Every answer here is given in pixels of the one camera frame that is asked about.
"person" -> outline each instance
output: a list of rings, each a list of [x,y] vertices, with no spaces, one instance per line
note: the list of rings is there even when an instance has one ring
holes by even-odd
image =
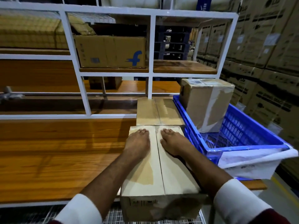
[[[183,135],[171,129],[163,129],[161,135],[163,148],[173,156],[182,157],[189,164],[201,188],[213,200],[216,211],[226,223],[289,223],[241,182],[198,152]],[[140,129],[132,133],[126,140],[122,154],[77,194],[50,223],[101,224],[125,178],[149,150],[149,132]]]

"hand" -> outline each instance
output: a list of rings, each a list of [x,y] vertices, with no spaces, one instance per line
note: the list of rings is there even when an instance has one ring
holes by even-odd
[[[161,135],[163,148],[173,156],[183,156],[184,151],[194,148],[187,138],[171,129],[163,129]]]
[[[146,129],[139,129],[130,134],[126,140],[124,151],[128,151],[133,159],[140,160],[145,158],[150,151],[149,135],[150,133]]]

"white metal frame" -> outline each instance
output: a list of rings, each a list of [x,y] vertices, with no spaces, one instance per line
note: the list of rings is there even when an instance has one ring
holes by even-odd
[[[55,11],[60,14],[62,25],[65,32],[65,37],[68,43],[70,55],[24,55],[24,54],[0,54],[0,59],[24,59],[24,60],[72,60],[80,94],[82,96],[86,114],[80,115],[0,115],[0,119],[85,119],[85,118],[135,118],[135,114],[92,114],[88,103],[88,97],[83,83],[83,76],[139,76],[147,77],[146,80],[146,95],[149,99],[152,98],[152,81],[153,77],[187,77],[187,78],[216,78],[220,77],[220,73],[226,58],[228,47],[236,27],[238,14],[234,12],[204,12],[204,11],[188,11],[188,10],[172,10],[172,9],[143,9],[143,8],[118,8],[118,7],[99,7],[97,6],[80,6],[68,4],[50,4],[50,3],[27,3],[17,1],[0,1],[0,9],[10,10],[38,10],[38,11]],[[119,73],[119,72],[80,72],[80,62],[77,56],[76,46],[71,32],[71,26],[67,17],[68,12],[73,13],[98,13],[98,14],[125,14],[125,15],[142,15],[150,16],[150,50],[149,50],[149,72],[148,73]],[[154,73],[154,43],[155,43],[155,26],[156,17],[190,17],[203,18],[203,23],[199,24],[199,33],[196,39],[195,52],[193,60],[196,60],[197,50],[200,42],[201,29],[205,23],[211,23],[211,19],[232,20],[229,29],[225,35],[225,40],[222,45],[220,58],[217,63],[217,74],[185,74],[185,73]],[[103,92],[104,96],[109,96],[109,93]]]

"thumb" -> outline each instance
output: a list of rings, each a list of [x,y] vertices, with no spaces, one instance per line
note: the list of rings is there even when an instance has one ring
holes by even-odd
[[[160,143],[163,146],[163,148],[166,148],[166,141],[164,139],[161,139]]]

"blue f logo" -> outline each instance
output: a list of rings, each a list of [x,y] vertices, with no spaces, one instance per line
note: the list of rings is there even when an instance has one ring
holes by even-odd
[[[142,54],[141,50],[138,50],[134,53],[133,58],[127,59],[126,62],[132,62],[132,66],[136,66],[137,62],[140,62],[140,59],[138,58],[138,55]]]

